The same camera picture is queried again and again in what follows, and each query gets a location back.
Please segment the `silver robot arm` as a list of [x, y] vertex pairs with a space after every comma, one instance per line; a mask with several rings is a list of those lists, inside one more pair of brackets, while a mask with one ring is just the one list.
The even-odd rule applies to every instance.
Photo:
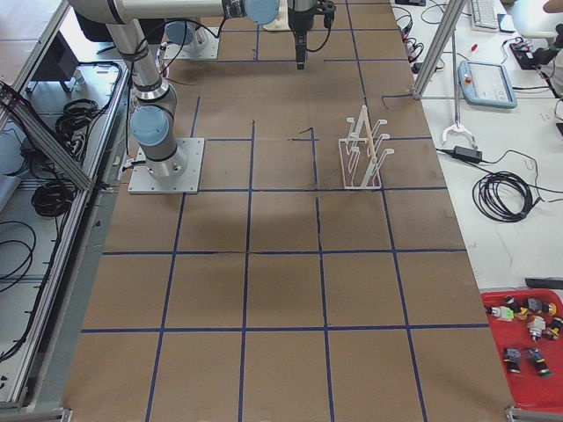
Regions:
[[140, 18], [247, 17], [258, 25], [272, 22], [278, 1], [72, 1], [74, 10], [104, 24], [133, 77], [140, 101], [131, 117], [131, 132], [143, 151], [148, 172], [156, 178], [180, 175], [187, 155], [179, 150], [172, 126], [177, 94], [150, 56]]
[[201, 21], [168, 21], [165, 25], [167, 39], [186, 51], [200, 51], [209, 44], [208, 31], [203, 28]]

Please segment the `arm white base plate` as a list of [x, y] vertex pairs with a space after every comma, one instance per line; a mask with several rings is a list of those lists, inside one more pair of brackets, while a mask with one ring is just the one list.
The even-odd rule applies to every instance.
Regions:
[[165, 59], [176, 57], [189, 61], [214, 61], [217, 59], [219, 39], [208, 30], [195, 24], [171, 22], [165, 26], [166, 50]]
[[205, 149], [204, 138], [177, 138], [177, 150], [167, 161], [154, 162], [146, 158], [140, 147], [136, 165], [128, 183], [131, 194], [197, 194]]

